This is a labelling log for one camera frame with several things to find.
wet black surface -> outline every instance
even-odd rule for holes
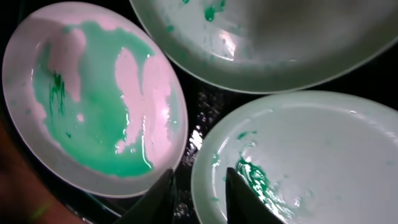
[[[22,0],[9,2],[10,6],[8,6],[7,12],[10,16],[2,14],[2,17],[9,21],[3,27],[6,34],[3,34],[1,42],[2,52],[4,52],[6,47],[7,39],[16,28],[17,21],[20,22],[29,13],[54,2],[57,1]],[[141,27],[128,0],[87,2],[116,11]],[[337,91],[362,96],[398,110],[398,101],[396,100],[398,96],[396,85],[396,75],[398,74],[397,62],[398,45],[350,74],[312,89]],[[261,96],[220,90],[217,87],[209,86],[191,77],[176,65],[173,66],[187,102],[189,136],[181,163],[175,172],[177,198],[174,212],[170,215],[174,216],[174,223],[194,224],[198,223],[198,220],[192,203],[190,177],[192,165],[203,138],[221,118],[232,110]],[[25,155],[25,158],[34,170],[36,170],[42,182],[59,201],[84,219],[84,221],[99,224],[112,223],[137,202],[138,198],[108,199],[96,197],[96,200],[94,200],[94,196],[88,195],[60,180],[48,171],[22,143],[21,138],[12,126],[12,121],[4,103],[4,97],[1,97],[0,109],[1,118],[9,132],[12,133],[14,142],[19,146],[21,152]]]

ceramic dish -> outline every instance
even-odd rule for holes
[[[314,86],[348,73],[398,36],[396,0],[130,0],[180,67],[244,93]]]
[[[192,173],[202,224],[227,223],[234,167],[284,223],[394,223],[398,112],[356,96],[303,91],[250,102],[207,135]]]
[[[87,192],[143,194],[185,149],[187,111],[171,65],[103,7],[64,2],[32,13],[7,45],[2,84],[26,145]]]

plate with green liquid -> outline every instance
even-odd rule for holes
[[[177,76],[115,12],[82,2],[33,12],[7,45],[2,84],[26,145],[75,187],[132,197],[180,162],[188,122]]]
[[[194,77],[279,93],[340,77],[398,37],[396,0],[130,0],[148,34]]]
[[[234,168],[284,223],[394,223],[398,112],[357,96],[299,91],[252,101],[207,135],[192,172],[202,224],[227,223]]]

